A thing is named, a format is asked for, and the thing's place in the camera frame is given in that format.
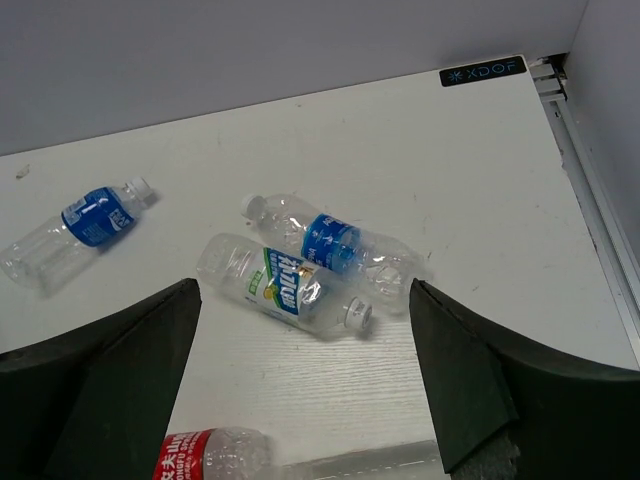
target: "bottle cap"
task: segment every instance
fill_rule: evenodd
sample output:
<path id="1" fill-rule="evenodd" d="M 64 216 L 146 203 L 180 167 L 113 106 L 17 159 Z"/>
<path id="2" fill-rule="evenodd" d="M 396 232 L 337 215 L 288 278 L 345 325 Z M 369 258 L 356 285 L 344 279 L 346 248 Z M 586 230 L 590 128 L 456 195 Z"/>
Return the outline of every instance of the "bottle cap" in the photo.
<path id="1" fill-rule="evenodd" d="M 153 190 L 142 177 L 133 177 L 127 182 L 127 187 L 129 187 L 133 194 L 142 202 L 153 194 Z"/>
<path id="2" fill-rule="evenodd" d="M 242 199 L 242 210 L 240 213 L 249 220 L 255 220 L 258 218 L 258 215 L 260 215 L 265 203 L 266 200 L 261 195 L 247 195 Z"/>
<path id="3" fill-rule="evenodd" d="M 373 308 L 371 303 L 360 300 L 358 297 L 351 300 L 344 318 L 344 326 L 353 330 L 364 330 L 369 324 Z"/>

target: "empty plastic bottle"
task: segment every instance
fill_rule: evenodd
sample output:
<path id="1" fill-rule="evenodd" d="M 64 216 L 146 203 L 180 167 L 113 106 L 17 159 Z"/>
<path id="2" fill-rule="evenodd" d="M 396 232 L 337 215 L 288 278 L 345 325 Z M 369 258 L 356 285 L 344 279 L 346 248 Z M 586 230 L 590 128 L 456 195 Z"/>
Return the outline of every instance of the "empty plastic bottle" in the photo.
<path id="1" fill-rule="evenodd" d="M 270 462 L 267 437 L 229 427 L 164 439 L 153 480 L 249 480 Z"/>
<path id="2" fill-rule="evenodd" d="M 241 235 L 213 237 L 197 270 L 227 297 L 314 334 L 336 325 L 364 330 L 371 316 L 336 274 Z"/>
<path id="3" fill-rule="evenodd" d="M 19 285 L 53 293 L 140 217 L 152 193 L 141 177 L 93 190 L 3 250 L 0 267 Z"/>
<path id="4" fill-rule="evenodd" d="M 294 195 L 249 195 L 242 215 L 267 245 L 344 275 L 391 313 L 406 311 L 411 282 L 424 273 L 423 257 L 401 241 L 337 220 Z"/>

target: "white wall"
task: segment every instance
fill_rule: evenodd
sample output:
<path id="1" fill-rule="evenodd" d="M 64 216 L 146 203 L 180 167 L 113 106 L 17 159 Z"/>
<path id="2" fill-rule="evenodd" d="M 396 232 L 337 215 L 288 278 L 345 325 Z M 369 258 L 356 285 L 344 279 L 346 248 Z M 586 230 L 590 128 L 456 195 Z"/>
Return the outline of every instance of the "white wall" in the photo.
<path id="1" fill-rule="evenodd" d="M 569 101 L 640 258 L 640 2 L 593 0 L 567 63 Z"/>
<path id="2" fill-rule="evenodd" d="M 587 0 L 4 0 L 0 154 L 511 53 Z"/>

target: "red bottle label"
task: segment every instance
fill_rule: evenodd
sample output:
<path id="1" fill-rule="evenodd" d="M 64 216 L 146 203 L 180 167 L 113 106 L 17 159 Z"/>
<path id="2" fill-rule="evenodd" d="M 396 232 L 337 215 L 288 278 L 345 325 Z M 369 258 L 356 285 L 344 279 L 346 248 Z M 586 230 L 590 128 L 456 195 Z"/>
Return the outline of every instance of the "red bottle label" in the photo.
<path id="1" fill-rule="evenodd" d="M 168 435 L 162 442 L 153 480 L 203 480 L 202 457 L 213 430 Z"/>

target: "white table surface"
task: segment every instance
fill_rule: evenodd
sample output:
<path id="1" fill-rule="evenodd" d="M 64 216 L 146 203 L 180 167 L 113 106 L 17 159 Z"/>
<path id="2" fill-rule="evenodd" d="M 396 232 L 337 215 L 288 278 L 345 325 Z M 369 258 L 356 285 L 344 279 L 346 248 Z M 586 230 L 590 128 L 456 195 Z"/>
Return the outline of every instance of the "white table surface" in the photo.
<path id="1" fill-rule="evenodd" d="M 526 74 L 453 88 L 411 75 L 3 157 L 0 245 L 135 175 L 161 200 L 62 292 L 44 300 L 0 277 L 0 352 L 195 276 L 211 236 L 252 235 L 246 193 L 297 192 L 419 250 L 435 285 L 479 313 L 637 368 Z M 201 290 L 171 431 L 257 428 L 281 462 L 434 437 L 407 319 L 322 343 Z"/>

